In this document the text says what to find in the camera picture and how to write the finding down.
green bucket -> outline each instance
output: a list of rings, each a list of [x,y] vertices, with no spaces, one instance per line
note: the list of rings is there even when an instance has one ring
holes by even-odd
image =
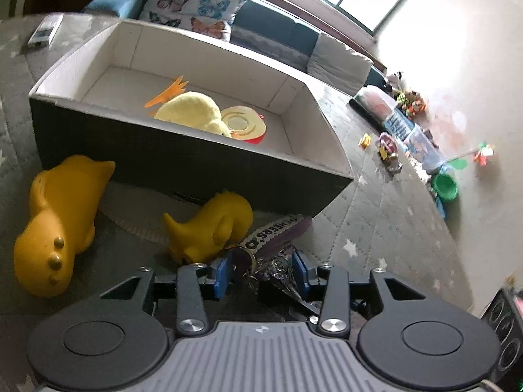
[[[458,196],[458,184],[449,174],[440,172],[432,178],[432,187],[441,200],[450,202]]]

silver bolt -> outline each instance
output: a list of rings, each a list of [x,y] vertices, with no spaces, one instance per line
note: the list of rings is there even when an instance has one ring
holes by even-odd
[[[338,318],[329,318],[322,323],[322,329],[331,333],[337,333],[338,331],[345,330],[346,328],[347,323],[339,320]]]
[[[197,320],[194,318],[188,318],[187,320],[183,320],[180,323],[180,328],[184,331],[190,332],[190,333],[196,333],[198,331],[202,331],[205,327],[205,324],[201,320]]]

open box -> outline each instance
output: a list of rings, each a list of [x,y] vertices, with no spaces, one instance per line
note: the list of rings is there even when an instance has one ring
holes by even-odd
[[[249,144],[149,116],[144,103],[179,75],[220,109],[262,114],[264,140]],[[352,174],[304,75],[200,34],[120,22],[65,55],[31,90],[38,152],[45,169],[83,154],[114,160],[116,181],[201,201],[228,189],[253,209],[314,216]]]

blue sofa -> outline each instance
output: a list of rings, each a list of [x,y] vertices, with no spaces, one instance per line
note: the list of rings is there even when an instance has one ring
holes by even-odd
[[[137,19],[145,0],[93,0],[88,13],[108,13]],[[234,19],[231,43],[279,60],[302,72],[321,31],[265,0],[247,0]],[[372,67],[365,85],[384,89],[383,74]]]

yellow plush chick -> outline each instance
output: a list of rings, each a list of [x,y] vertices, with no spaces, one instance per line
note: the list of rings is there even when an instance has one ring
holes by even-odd
[[[159,108],[154,117],[231,137],[227,125],[222,121],[220,109],[213,99],[202,93],[189,91],[176,96]]]
[[[65,291],[75,255],[93,241],[96,209],[113,172],[114,162],[75,155],[35,177],[31,218],[14,251],[16,277],[30,293],[51,297]]]
[[[253,223],[253,210],[239,194],[218,193],[186,223],[164,214],[169,234],[169,253],[179,264],[209,262],[226,242],[241,241]]]

